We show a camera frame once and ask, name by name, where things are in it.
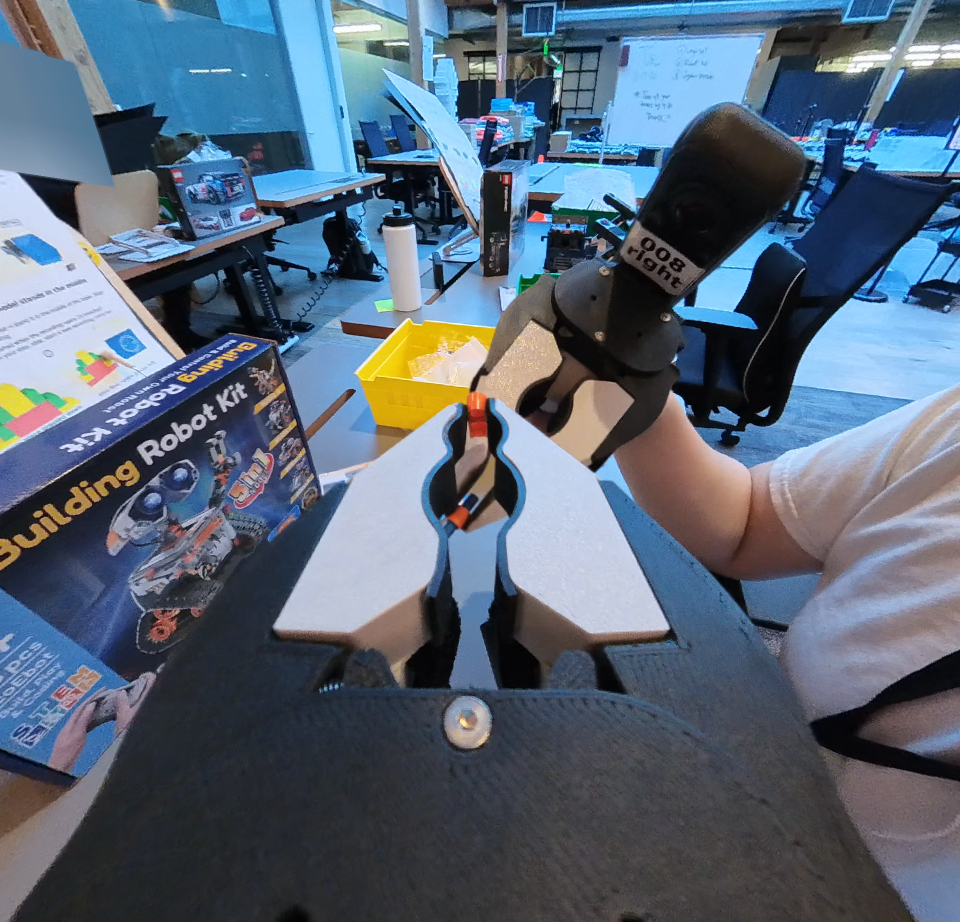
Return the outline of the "white water bottle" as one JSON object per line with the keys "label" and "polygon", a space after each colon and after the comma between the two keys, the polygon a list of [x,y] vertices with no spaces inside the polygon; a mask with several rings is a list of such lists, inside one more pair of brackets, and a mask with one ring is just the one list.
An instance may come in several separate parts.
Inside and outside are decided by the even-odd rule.
{"label": "white water bottle", "polygon": [[401,204],[392,206],[382,222],[392,308],[412,314],[423,305],[418,237],[414,217]]}

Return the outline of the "wooden office desk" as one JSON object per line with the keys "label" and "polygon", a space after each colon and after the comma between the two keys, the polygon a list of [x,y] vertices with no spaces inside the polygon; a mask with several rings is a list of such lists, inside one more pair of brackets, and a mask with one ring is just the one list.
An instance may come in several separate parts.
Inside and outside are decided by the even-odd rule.
{"label": "wooden office desk", "polygon": [[216,315],[218,334],[271,340],[281,352],[299,341],[293,321],[283,319],[275,300],[266,264],[267,235],[283,226],[283,219],[267,216],[245,227],[198,241],[191,249],[146,263],[108,256],[106,262],[132,292],[132,306],[144,303],[222,271],[230,281],[237,315]]}
{"label": "wooden office desk", "polygon": [[282,218],[286,225],[294,225],[344,212],[373,199],[385,176],[295,169],[256,175],[252,182],[261,209]]}

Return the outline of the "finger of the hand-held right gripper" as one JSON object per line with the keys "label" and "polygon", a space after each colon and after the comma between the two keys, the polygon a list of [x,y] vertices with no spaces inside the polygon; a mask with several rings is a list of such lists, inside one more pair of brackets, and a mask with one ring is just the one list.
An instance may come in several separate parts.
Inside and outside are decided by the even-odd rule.
{"label": "finger of the hand-held right gripper", "polygon": [[559,448],[580,463],[602,463],[607,457],[598,453],[634,401],[616,382],[563,376],[552,383],[540,410],[557,424],[547,435]]}
{"label": "finger of the hand-held right gripper", "polygon": [[558,402],[549,394],[564,363],[552,331],[532,320],[526,324],[490,372],[480,375],[478,390],[488,399],[497,399],[516,413],[523,399],[534,401],[534,411],[552,416]]}

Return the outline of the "black office chair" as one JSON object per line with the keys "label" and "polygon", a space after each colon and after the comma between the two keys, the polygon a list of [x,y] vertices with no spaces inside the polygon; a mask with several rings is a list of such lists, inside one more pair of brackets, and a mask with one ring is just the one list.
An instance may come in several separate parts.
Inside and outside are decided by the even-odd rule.
{"label": "black office chair", "polygon": [[769,245],[734,311],[679,308],[675,393],[697,428],[736,446],[781,417],[813,337],[943,204],[942,184],[861,167],[793,248]]}

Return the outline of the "whiteboard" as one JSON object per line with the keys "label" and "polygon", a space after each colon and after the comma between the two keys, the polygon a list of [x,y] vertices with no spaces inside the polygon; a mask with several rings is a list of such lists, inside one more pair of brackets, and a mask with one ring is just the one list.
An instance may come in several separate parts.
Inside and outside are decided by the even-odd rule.
{"label": "whiteboard", "polygon": [[762,34],[627,38],[612,103],[608,144],[671,148],[686,126],[717,103],[741,103]]}

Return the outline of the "paper booklet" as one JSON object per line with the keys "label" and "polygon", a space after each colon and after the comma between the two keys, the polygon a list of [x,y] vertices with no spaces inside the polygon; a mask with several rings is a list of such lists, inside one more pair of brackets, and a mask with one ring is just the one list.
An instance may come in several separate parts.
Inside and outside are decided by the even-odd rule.
{"label": "paper booklet", "polygon": [[189,253],[194,248],[162,232],[137,228],[111,235],[96,251],[108,259],[144,265]]}

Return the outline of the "black brick machine model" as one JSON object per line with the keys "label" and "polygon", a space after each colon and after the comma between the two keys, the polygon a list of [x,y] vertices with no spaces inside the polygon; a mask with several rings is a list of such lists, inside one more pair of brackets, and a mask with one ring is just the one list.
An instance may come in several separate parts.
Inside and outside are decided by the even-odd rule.
{"label": "black brick machine model", "polygon": [[587,222],[554,222],[546,235],[543,271],[559,274],[596,256],[596,237]]}

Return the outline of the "black rolling cart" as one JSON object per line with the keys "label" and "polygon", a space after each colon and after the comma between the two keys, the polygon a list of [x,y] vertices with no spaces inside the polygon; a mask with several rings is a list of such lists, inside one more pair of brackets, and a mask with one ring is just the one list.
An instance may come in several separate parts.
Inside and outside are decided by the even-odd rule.
{"label": "black rolling cart", "polygon": [[919,305],[948,315],[959,304],[959,217],[933,223],[941,232],[934,256],[923,269],[919,279],[911,284],[902,298],[906,305]]}

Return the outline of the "yellow plastic bin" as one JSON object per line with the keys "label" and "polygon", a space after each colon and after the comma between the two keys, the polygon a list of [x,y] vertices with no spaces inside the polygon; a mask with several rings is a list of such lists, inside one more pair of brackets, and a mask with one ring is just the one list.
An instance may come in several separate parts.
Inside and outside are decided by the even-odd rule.
{"label": "yellow plastic bin", "polygon": [[490,348],[494,327],[428,320],[405,320],[355,371],[376,424],[414,431],[443,409],[467,402],[468,386],[416,380],[410,362],[434,354],[441,343],[477,340]]}

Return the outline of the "large white foam board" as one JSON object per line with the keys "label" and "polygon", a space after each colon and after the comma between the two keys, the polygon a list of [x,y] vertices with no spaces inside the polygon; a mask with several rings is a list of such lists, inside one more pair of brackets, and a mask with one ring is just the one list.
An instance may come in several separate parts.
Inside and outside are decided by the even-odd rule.
{"label": "large white foam board", "polygon": [[386,86],[438,150],[439,167],[468,226],[479,229],[483,165],[474,143],[429,90],[383,70]]}

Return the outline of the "person's right forearm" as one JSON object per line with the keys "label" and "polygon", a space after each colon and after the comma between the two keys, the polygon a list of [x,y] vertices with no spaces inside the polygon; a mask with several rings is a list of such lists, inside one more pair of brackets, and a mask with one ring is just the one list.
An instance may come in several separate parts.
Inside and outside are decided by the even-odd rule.
{"label": "person's right forearm", "polygon": [[675,395],[615,459],[637,504],[714,574],[769,580],[822,570],[774,508],[772,464],[749,469],[711,448]]}

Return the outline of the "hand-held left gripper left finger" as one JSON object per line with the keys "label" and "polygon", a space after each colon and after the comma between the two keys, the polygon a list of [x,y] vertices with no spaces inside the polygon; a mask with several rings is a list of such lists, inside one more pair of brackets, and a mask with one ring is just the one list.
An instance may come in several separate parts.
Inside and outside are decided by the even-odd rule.
{"label": "hand-held left gripper left finger", "polygon": [[372,461],[338,507],[273,624],[282,639],[375,649],[417,688],[448,688],[459,637],[449,537],[467,409],[452,404]]}

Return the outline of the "car brick set box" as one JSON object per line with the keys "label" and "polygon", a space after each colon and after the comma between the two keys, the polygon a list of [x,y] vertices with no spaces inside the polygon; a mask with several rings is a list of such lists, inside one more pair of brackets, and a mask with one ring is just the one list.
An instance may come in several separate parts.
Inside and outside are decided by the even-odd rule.
{"label": "car brick set box", "polygon": [[187,241],[197,242],[262,220],[240,158],[160,165],[156,174]]}

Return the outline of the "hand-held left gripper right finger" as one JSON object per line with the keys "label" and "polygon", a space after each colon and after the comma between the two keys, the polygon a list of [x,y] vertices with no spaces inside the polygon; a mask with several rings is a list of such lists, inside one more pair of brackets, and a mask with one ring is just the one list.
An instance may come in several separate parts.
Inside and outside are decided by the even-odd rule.
{"label": "hand-held left gripper right finger", "polygon": [[658,643],[668,620],[596,476],[501,400],[487,405],[496,544],[486,649],[501,688],[538,688],[564,652]]}

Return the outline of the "clear plastic bag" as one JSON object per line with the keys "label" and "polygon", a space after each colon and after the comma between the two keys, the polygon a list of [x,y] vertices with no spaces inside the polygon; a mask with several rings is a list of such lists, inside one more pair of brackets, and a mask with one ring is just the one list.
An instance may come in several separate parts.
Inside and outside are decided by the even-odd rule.
{"label": "clear plastic bag", "polygon": [[486,356],[486,347],[475,337],[466,341],[441,337],[436,351],[409,360],[410,377],[422,383],[469,389]]}

